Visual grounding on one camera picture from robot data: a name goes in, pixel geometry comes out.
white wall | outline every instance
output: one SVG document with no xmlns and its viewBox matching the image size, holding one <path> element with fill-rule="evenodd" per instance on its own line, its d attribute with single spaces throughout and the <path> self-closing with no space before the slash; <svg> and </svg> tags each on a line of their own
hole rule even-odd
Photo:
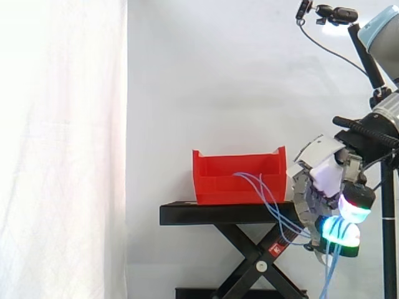
<svg viewBox="0 0 399 299">
<path fill-rule="evenodd" d="M 130 298 L 172 299 L 175 287 L 216 287 L 241 260 L 214 227 L 158 224 L 159 205 L 194 199 L 192 149 L 265 153 L 286 145 L 291 161 L 311 138 L 338 131 L 333 116 L 369 111 L 367 78 L 300 33 L 299 2 L 129 2 Z M 328 2 L 358 9 L 361 21 L 391 3 Z M 347 36 L 327 35 L 314 21 L 309 16 L 306 24 L 312 36 L 358 62 Z M 379 202 L 361 230 L 360 255 L 340 261 L 331 298 L 382 297 Z M 290 247 L 277 263 L 311 298 L 319 297 L 324 268 L 312 254 Z"/>
</svg>

metal pole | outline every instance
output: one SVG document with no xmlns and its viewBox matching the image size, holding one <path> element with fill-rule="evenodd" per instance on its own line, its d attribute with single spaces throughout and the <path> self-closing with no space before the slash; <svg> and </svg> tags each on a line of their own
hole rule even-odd
<svg viewBox="0 0 399 299">
<path fill-rule="evenodd" d="M 357 34 L 360 30 L 359 24 L 353 24 L 349 26 L 348 32 L 352 42 L 356 48 L 357 54 L 359 55 L 360 60 L 364 66 L 364 69 L 368 75 L 368 79 L 372 84 L 374 89 L 383 87 L 385 85 L 384 79 L 381 76 L 380 71 L 378 70 L 377 64 L 375 63 L 374 58 L 367 53 L 366 48 L 362 44 L 362 42 L 357 37 Z"/>
<path fill-rule="evenodd" d="M 397 252 L 393 169 L 381 163 L 382 239 L 385 299 L 397 299 Z"/>
</svg>

screw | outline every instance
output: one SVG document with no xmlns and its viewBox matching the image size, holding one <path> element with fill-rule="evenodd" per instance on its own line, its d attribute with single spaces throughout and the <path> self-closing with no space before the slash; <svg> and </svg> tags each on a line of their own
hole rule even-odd
<svg viewBox="0 0 399 299">
<path fill-rule="evenodd" d="M 258 263 L 256 263 L 256 270 L 258 270 L 259 272 L 266 272 L 267 270 L 267 263 L 264 262 L 263 260 L 260 260 Z"/>
</svg>

red bin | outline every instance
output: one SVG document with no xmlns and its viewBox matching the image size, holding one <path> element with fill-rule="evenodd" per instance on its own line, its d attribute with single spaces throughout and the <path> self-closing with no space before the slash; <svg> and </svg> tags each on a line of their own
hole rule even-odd
<svg viewBox="0 0 399 299">
<path fill-rule="evenodd" d="M 271 190 L 277 202 L 284 202 L 287 184 L 286 148 L 280 147 L 271 154 L 246 154 L 241 156 L 202 156 L 193 151 L 193 177 L 197 203 L 200 205 L 262 204 L 253 187 L 234 173 L 249 173 Z M 267 191 L 265 198 L 272 203 Z"/>
</svg>

white curtain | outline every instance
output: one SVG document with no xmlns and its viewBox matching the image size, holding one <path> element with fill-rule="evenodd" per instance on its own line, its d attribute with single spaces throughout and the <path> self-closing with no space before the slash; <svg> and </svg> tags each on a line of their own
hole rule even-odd
<svg viewBox="0 0 399 299">
<path fill-rule="evenodd" d="M 126 298 L 126 0 L 0 0 L 0 298 Z"/>
</svg>

